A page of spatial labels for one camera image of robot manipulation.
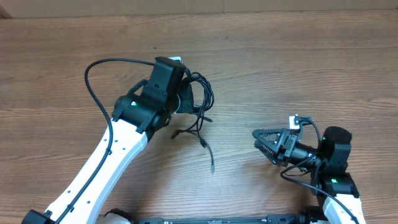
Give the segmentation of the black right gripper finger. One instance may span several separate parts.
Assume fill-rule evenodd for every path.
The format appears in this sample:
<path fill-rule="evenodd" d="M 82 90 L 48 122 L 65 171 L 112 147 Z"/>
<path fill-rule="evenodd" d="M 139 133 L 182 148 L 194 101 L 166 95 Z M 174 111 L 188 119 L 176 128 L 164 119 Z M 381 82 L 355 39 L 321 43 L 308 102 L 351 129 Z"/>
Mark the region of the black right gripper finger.
<path fill-rule="evenodd" d="M 280 146 L 284 143 L 289 130 L 287 128 L 281 129 L 256 129 L 252 132 L 257 146 Z"/>
<path fill-rule="evenodd" d="M 254 147 L 260 150 L 274 165 L 277 165 L 279 143 L 277 141 L 256 140 Z"/>

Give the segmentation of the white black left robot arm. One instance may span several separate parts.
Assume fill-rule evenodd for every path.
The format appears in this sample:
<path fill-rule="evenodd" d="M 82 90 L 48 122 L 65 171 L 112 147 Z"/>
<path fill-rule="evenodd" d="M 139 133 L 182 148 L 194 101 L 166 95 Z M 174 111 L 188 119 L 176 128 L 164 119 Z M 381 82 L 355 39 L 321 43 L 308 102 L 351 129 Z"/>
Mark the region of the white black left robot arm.
<path fill-rule="evenodd" d="M 190 71 L 180 57 L 157 57 L 148 80 L 118 98 L 101 142 L 68 188 L 43 213 L 23 224 L 95 223 L 114 186 L 154 133 L 175 113 L 193 112 Z"/>

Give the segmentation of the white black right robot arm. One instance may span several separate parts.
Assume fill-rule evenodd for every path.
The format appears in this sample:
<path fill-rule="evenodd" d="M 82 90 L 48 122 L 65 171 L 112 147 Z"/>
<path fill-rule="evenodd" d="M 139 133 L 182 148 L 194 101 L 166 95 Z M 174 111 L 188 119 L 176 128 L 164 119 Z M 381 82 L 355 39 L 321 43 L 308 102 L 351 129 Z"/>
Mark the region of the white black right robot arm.
<path fill-rule="evenodd" d="M 266 223 L 366 223 L 359 191 L 347 172 L 349 131 L 326 128 L 317 136 L 317 147 L 302 144 L 298 129 L 256 129 L 252 135 L 255 148 L 274 165 L 284 167 L 280 176 L 310 189 L 318 201 L 298 214 L 268 215 Z"/>

